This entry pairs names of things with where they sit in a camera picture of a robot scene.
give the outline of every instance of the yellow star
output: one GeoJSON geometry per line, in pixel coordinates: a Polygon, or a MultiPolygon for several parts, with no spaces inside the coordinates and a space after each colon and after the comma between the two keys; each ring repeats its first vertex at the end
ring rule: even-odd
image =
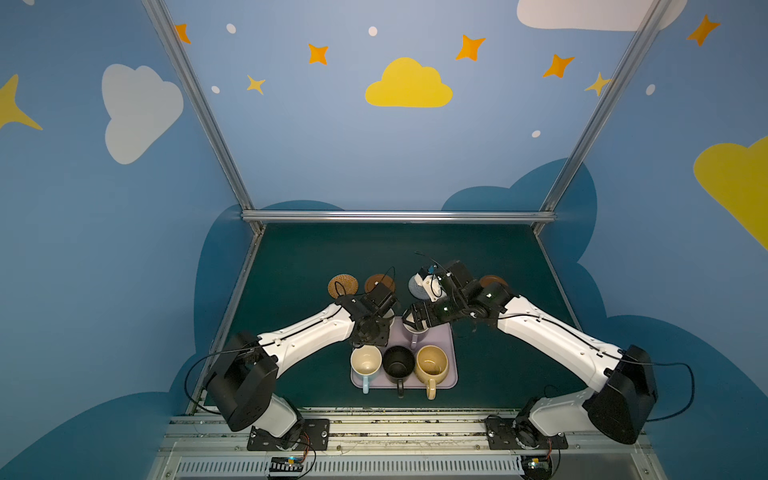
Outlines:
{"type": "Polygon", "coordinates": [[[187,24],[183,23],[181,25],[175,25],[175,27],[176,27],[176,32],[179,34],[179,40],[183,41],[184,43],[188,43],[192,45],[190,38],[187,37],[187,24]]]}
{"type": "Polygon", "coordinates": [[[266,80],[255,81],[250,77],[250,75],[248,75],[248,80],[250,80],[250,85],[248,85],[248,88],[246,88],[246,90],[258,90],[260,94],[264,95],[264,92],[261,91],[261,84],[264,83],[266,80]]]}
{"type": "Polygon", "coordinates": [[[17,121],[28,127],[42,130],[43,127],[36,124],[34,120],[26,113],[19,110],[16,106],[16,87],[18,86],[18,75],[14,75],[8,80],[3,88],[0,88],[0,128],[12,121],[17,121]]]}
{"type": "Polygon", "coordinates": [[[328,65],[326,63],[327,50],[328,50],[328,47],[316,47],[315,45],[312,45],[310,43],[310,52],[312,52],[312,55],[310,56],[310,63],[315,63],[316,61],[318,61],[323,65],[328,65]]]}
{"type": "Polygon", "coordinates": [[[704,20],[699,24],[699,28],[697,28],[694,33],[690,34],[690,37],[688,37],[687,40],[695,40],[699,46],[704,45],[704,40],[707,39],[707,35],[712,33],[712,31],[719,26],[719,23],[710,22],[709,17],[705,15],[704,20]]]}
{"type": "Polygon", "coordinates": [[[611,78],[607,78],[603,80],[602,73],[598,73],[598,79],[595,83],[593,83],[588,88],[585,88],[584,91],[594,90],[595,93],[598,94],[598,97],[603,92],[603,87],[608,84],[608,82],[611,81],[611,78]]]}
{"type": "Polygon", "coordinates": [[[560,78],[563,78],[563,74],[565,73],[565,67],[568,66],[569,63],[574,59],[575,57],[570,58],[560,58],[557,55],[555,55],[552,58],[552,66],[547,70],[546,73],[544,73],[545,77],[548,77],[549,75],[557,75],[560,78]]]}
{"type": "Polygon", "coordinates": [[[462,50],[458,53],[458,57],[456,57],[456,60],[461,60],[462,58],[471,58],[474,61],[478,60],[478,48],[480,48],[480,44],[485,41],[484,38],[478,38],[477,40],[472,40],[470,37],[463,35],[464,37],[464,45],[462,45],[462,50]]]}

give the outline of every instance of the yellow mug handle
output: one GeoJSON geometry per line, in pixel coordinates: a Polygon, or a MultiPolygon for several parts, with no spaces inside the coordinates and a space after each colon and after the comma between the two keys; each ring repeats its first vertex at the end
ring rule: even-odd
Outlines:
{"type": "Polygon", "coordinates": [[[436,393],[437,383],[435,383],[435,379],[429,379],[429,383],[427,383],[427,399],[434,400],[436,393]]]}

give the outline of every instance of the yellow cloud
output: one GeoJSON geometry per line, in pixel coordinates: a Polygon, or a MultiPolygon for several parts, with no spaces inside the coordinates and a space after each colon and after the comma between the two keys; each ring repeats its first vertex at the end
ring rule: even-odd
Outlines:
{"type": "Polygon", "coordinates": [[[718,144],[694,164],[704,190],[768,249],[768,137],[751,147],[718,144]]]}
{"type": "Polygon", "coordinates": [[[366,100],[376,107],[442,107],[451,98],[453,90],[437,70],[405,57],[389,64],[382,80],[366,90],[366,100]]]}

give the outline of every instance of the orange coaster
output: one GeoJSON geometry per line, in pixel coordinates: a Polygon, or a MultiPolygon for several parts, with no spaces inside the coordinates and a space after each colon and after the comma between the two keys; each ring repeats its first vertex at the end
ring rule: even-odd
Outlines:
{"type": "Polygon", "coordinates": [[[488,285],[494,282],[499,282],[501,285],[509,286],[503,278],[496,275],[486,275],[480,279],[480,286],[486,288],[488,285]]]}
{"type": "Polygon", "coordinates": [[[339,295],[354,295],[357,293],[357,288],[357,279],[346,273],[336,275],[328,282],[328,293],[333,298],[339,298],[339,295]]]}
{"type": "Polygon", "coordinates": [[[376,286],[378,282],[383,283],[386,285],[388,289],[391,291],[395,291],[395,280],[392,280],[392,278],[389,275],[384,275],[383,273],[377,273],[376,275],[371,275],[368,277],[368,280],[366,280],[366,293],[371,293],[371,290],[373,290],[373,287],[376,286]]]}

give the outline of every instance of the light blue mug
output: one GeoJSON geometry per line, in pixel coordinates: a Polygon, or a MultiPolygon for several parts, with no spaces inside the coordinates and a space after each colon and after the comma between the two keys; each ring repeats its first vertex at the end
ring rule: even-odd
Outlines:
{"type": "Polygon", "coordinates": [[[371,378],[382,365],[382,353],[373,345],[364,345],[352,352],[349,358],[352,370],[362,377],[362,392],[368,393],[371,378]]]}

